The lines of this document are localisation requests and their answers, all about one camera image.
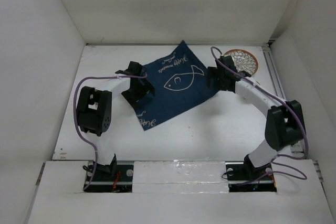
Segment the dark blue cloth placemat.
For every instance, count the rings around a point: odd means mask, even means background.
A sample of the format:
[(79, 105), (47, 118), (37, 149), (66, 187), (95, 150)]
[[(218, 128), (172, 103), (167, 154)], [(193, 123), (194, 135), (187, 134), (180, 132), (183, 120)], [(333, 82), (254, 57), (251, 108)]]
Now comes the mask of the dark blue cloth placemat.
[(204, 103), (218, 92), (206, 86), (207, 68), (185, 41), (143, 69), (155, 89), (154, 95), (148, 94), (133, 107), (144, 131)]

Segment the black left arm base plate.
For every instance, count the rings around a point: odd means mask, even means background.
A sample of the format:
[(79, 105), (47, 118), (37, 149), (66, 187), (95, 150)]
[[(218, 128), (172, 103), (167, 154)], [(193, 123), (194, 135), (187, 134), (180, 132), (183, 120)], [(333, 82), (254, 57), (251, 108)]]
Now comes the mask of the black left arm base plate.
[(118, 163), (112, 161), (110, 165), (97, 165), (92, 176), (93, 163), (83, 165), (86, 172), (84, 190), (87, 193), (131, 193), (133, 185), (132, 162)]

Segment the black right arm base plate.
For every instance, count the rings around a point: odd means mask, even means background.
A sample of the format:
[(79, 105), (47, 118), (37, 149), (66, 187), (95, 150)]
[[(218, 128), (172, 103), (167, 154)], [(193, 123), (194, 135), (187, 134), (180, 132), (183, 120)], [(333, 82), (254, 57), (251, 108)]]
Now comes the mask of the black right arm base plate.
[(244, 162), (225, 162), (225, 167), (222, 179), (228, 181), (230, 193), (277, 192), (273, 175), (266, 172), (267, 168), (271, 168), (270, 163), (251, 174), (245, 171)]

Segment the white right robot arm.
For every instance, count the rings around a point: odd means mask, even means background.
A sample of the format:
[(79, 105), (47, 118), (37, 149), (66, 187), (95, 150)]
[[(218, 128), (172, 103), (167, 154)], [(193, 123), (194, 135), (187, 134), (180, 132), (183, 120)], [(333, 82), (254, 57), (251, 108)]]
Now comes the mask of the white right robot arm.
[(301, 104), (287, 101), (265, 90), (248, 72), (237, 71), (230, 56), (215, 58), (216, 66), (208, 67), (206, 85), (229, 91), (248, 100), (266, 118), (263, 141), (244, 157), (243, 165), (231, 172), (245, 183), (267, 176), (267, 166), (281, 151), (299, 141), (308, 142)]

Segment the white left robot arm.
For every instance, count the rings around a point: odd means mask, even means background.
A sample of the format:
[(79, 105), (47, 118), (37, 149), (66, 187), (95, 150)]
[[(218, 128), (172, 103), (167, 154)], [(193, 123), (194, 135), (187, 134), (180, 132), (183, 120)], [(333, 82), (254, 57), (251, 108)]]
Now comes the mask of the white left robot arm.
[(111, 77), (85, 77), (76, 86), (73, 96), (73, 119), (79, 137), (94, 149), (93, 167), (85, 167), (92, 175), (98, 174), (105, 180), (117, 175), (117, 159), (111, 163), (98, 163), (98, 148), (81, 134), (92, 133), (100, 137), (106, 132), (112, 120), (112, 101), (122, 95), (128, 103), (137, 108), (139, 101), (155, 94), (155, 88), (147, 80), (145, 67), (130, 62), (126, 70), (118, 70)]

